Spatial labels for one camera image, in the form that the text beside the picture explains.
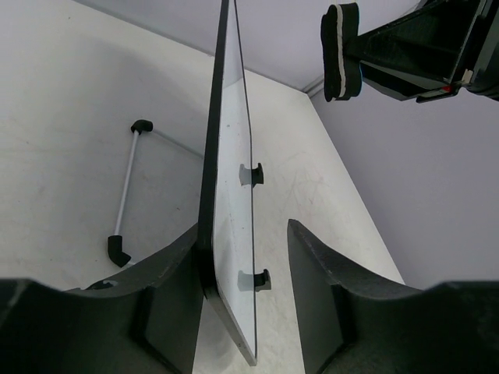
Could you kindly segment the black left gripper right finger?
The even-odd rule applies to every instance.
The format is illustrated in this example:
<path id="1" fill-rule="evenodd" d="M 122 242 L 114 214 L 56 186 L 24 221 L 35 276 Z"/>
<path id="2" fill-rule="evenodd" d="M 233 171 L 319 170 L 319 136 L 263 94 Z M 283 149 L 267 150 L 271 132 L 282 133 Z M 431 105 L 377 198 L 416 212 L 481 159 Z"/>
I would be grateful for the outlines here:
<path id="1" fill-rule="evenodd" d="M 495 373 L 498 284 L 418 290 L 388 280 L 288 223 L 288 258 L 308 373 Z"/>

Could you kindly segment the blue whiteboard eraser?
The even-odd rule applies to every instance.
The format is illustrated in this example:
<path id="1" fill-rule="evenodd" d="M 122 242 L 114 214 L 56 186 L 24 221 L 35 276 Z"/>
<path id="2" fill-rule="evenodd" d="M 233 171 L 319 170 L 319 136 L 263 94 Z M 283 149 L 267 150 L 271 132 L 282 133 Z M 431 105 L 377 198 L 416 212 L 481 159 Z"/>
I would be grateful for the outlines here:
<path id="1" fill-rule="evenodd" d="M 358 36 L 359 7 L 356 3 L 331 5 L 321 18 L 320 39 L 324 62 L 326 102 L 347 101 L 362 89 L 360 64 L 346 54 L 346 45 Z"/>

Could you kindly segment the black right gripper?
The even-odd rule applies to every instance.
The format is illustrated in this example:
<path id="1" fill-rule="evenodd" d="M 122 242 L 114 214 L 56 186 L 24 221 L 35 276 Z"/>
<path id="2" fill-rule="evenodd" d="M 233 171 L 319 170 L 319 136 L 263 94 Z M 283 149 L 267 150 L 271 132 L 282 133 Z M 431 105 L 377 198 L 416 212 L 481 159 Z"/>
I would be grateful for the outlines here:
<path id="1" fill-rule="evenodd" d="M 398 101 L 453 97 L 456 87 L 498 101 L 498 1 L 432 1 L 354 37 L 346 53 L 367 85 Z"/>

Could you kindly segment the white whiteboard black frame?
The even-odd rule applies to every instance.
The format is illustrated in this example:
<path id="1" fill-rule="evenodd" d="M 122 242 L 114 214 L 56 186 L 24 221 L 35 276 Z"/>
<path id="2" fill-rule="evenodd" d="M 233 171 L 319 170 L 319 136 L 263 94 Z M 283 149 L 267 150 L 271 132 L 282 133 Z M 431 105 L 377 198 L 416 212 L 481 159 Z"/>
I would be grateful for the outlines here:
<path id="1" fill-rule="evenodd" d="M 237 4 L 223 1 L 203 159 L 195 258 L 203 292 L 246 362 L 257 364 L 253 153 Z"/>

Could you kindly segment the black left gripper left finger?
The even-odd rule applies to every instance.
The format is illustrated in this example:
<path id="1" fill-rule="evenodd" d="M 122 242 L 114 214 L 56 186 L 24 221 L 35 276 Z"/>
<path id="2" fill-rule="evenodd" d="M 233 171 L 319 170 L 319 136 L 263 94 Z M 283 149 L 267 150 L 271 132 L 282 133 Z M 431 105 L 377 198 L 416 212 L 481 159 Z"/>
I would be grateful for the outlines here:
<path id="1" fill-rule="evenodd" d="M 1 282 L 4 373 L 190 373 L 203 292 L 197 229 L 86 289 Z"/>

